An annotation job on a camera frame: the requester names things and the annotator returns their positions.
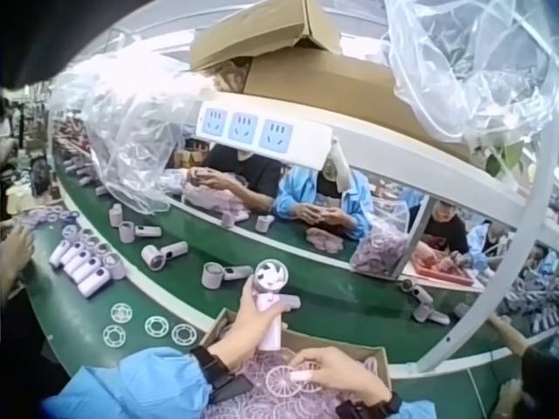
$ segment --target cable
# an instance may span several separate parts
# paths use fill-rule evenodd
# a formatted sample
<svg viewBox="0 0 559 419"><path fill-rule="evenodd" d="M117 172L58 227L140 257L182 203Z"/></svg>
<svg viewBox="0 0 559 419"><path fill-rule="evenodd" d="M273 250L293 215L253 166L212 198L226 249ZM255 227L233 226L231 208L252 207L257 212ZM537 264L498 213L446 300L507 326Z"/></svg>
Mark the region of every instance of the cable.
<svg viewBox="0 0 559 419"><path fill-rule="evenodd" d="M472 371L470 370L470 368L468 368L467 371L468 371L468 375L470 375L470 381L472 382L473 385L473 391L475 391L475 395L478 398L478 403L480 404L481 413L484 419L487 419L486 408L483 407L483 401L481 400L481 395L480 395L480 391L478 390L478 385L475 383L475 380L473 379Z"/></svg>

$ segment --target electrical outlet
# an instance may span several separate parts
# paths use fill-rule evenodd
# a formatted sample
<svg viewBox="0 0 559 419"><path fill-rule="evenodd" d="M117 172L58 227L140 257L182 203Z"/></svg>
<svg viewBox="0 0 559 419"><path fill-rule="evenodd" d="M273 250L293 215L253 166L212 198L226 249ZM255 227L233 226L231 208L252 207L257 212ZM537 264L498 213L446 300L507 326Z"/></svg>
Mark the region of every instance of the electrical outlet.
<svg viewBox="0 0 559 419"><path fill-rule="evenodd" d="M234 113L231 119L231 126L229 127L229 139L244 144L252 144L258 121L259 119L256 115L241 112Z"/></svg>
<svg viewBox="0 0 559 419"><path fill-rule="evenodd" d="M284 154L289 148L292 133L293 125L276 120L266 120L262 128L259 145L266 150Z"/></svg>
<svg viewBox="0 0 559 419"><path fill-rule="evenodd" d="M227 112L221 109L208 108L202 121L202 133L221 137L224 133Z"/></svg>

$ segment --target blue sleeve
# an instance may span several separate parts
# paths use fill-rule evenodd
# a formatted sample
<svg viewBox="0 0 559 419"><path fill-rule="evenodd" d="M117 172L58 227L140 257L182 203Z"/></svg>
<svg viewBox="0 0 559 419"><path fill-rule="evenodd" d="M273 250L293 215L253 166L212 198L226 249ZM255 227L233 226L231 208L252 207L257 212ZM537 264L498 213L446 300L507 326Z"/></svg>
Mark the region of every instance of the blue sleeve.
<svg viewBox="0 0 559 419"><path fill-rule="evenodd" d="M367 178L361 174L356 175L357 201L352 203L352 211L350 213L356 221L356 227L351 231L347 231L346 234L349 238L358 240L369 232L370 226L366 214L373 212L373 197L370 194L370 185Z"/></svg>
<svg viewBox="0 0 559 419"><path fill-rule="evenodd" d="M81 368L42 408L56 419L197 419L210 390L193 358L158 347L132 354L115 368Z"/></svg>
<svg viewBox="0 0 559 419"><path fill-rule="evenodd" d="M402 403L400 411L390 419L437 419L435 405L431 402L421 401Z"/></svg>
<svg viewBox="0 0 559 419"><path fill-rule="evenodd" d="M483 224L474 227L466 237L468 246L470 246L470 256L472 257L473 267L479 272L483 272L487 268L487 256L483 252L485 235L481 229L482 227L484 227Z"/></svg>
<svg viewBox="0 0 559 419"><path fill-rule="evenodd" d="M287 175L279 182L278 196L273 203L273 212L279 218L287 220L295 219L293 206L297 203L293 198L295 192L295 175L297 168L292 168Z"/></svg>

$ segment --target white metal pole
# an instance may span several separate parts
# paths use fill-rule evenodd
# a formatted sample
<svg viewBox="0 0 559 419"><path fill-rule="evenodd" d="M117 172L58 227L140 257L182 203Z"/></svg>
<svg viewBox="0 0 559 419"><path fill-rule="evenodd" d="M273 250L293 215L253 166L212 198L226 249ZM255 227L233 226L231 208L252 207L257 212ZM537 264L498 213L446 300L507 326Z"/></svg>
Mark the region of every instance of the white metal pole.
<svg viewBox="0 0 559 419"><path fill-rule="evenodd" d="M486 290L478 297L466 316L418 361L420 372L433 370L460 349L483 325L517 278L545 221L549 197L553 189L554 169L559 155L557 132L559 132L559 117L556 113L553 121L540 133L542 147L537 157L534 187L527 199L521 222L518 224L518 230L509 250Z"/></svg>

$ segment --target clear plastic sheet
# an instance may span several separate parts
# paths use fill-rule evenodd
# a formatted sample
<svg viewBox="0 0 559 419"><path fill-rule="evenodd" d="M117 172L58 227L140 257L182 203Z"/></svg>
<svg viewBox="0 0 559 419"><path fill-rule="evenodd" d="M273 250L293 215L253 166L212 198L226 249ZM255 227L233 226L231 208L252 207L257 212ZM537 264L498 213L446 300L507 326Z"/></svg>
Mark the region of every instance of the clear plastic sheet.
<svg viewBox="0 0 559 419"><path fill-rule="evenodd" d="M116 199L141 214L169 209L160 184L182 125L212 90L188 65L129 47L105 54L82 108L100 180Z"/></svg>
<svg viewBox="0 0 559 419"><path fill-rule="evenodd" d="M391 275L408 245L410 212L404 201L373 198L366 213L370 231L361 239L349 264L366 275Z"/></svg>
<svg viewBox="0 0 559 419"><path fill-rule="evenodd" d="M559 80L544 7L386 2L396 95L440 141L502 146L538 133L552 117Z"/></svg>

